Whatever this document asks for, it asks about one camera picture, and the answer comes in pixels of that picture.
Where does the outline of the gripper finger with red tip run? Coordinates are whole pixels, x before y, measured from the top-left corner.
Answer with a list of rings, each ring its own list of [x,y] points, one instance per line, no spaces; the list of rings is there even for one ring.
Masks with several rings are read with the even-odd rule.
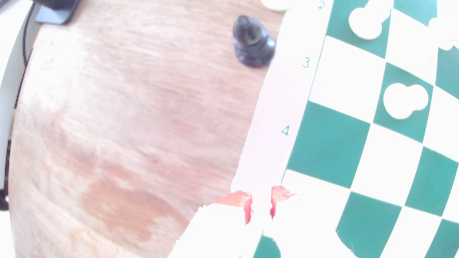
[[[256,193],[234,191],[198,208],[169,258],[252,258],[258,201]]]
[[[282,258],[354,258],[319,213],[282,185],[271,188],[271,233]]]

